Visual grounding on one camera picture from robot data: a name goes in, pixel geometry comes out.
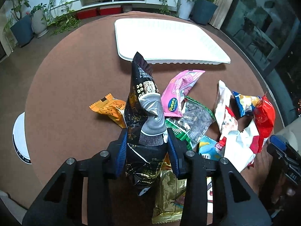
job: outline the orange snack packet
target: orange snack packet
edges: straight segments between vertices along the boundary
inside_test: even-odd
[[[125,101],[115,99],[112,94],[108,94],[103,99],[97,101],[90,106],[90,109],[102,115],[107,115],[121,128],[126,128],[123,120],[123,110]]]

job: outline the white tv cabinet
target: white tv cabinet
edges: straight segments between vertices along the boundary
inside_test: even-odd
[[[110,6],[110,5],[121,5],[121,4],[133,4],[133,6],[138,7],[146,7],[144,4],[151,5],[161,5],[162,0],[67,0],[68,2],[72,2],[67,5],[70,9],[75,11],[80,11],[82,9],[89,9],[93,7],[102,7],[102,6]],[[177,10],[178,0],[167,0],[168,9],[171,11]],[[65,5],[56,6],[51,10],[52,16],[60,16],[67,12],[67,7]]]

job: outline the blue flower pot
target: blue flower pot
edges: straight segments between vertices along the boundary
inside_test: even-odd
[[[206,0],[197,0],[193,8],[192,20],[197,24],[206,25],[212,18],[217,5]]]
[[[33,39],[33,30],[31,28],[31,19],[29,15],[24,16],[11,27],[11,31],[18,41],[20,47],[28,44]]]

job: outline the blue snack bag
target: blue snack bag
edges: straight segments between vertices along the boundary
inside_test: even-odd
[[[232,92],[239,109],[240,117],[243,117],[244,115],[253,115],[253,111],[261,98],[259,96],[242,95],[235,91]]]
[[[210,137],[204,135],[199,143],[199,154],[206,159],[218,161],[221,158],[221,146]]]

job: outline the pororo logo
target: pororo logo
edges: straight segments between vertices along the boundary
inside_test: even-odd
[[[171,112],[175,112],[178,107],[178,101],[176,98],[172,98],[168,103],[168,110]]]

